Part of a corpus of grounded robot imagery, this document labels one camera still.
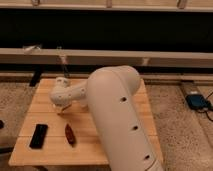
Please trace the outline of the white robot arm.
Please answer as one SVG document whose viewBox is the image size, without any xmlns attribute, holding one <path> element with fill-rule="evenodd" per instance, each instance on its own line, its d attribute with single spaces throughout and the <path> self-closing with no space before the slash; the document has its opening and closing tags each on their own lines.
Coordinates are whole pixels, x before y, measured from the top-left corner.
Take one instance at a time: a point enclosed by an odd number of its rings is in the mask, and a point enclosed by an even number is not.
<svg viewBox="0 0 213 171">
<path fill-rule="evenodd" d="M 59 109 L 74 100 L 89 108 L 112 171 L 164 171 L 133 101 L 140 85 L 131 66 L 103 67 L 77 85 L 58 77 L 50 99 Z"/>
</svg>

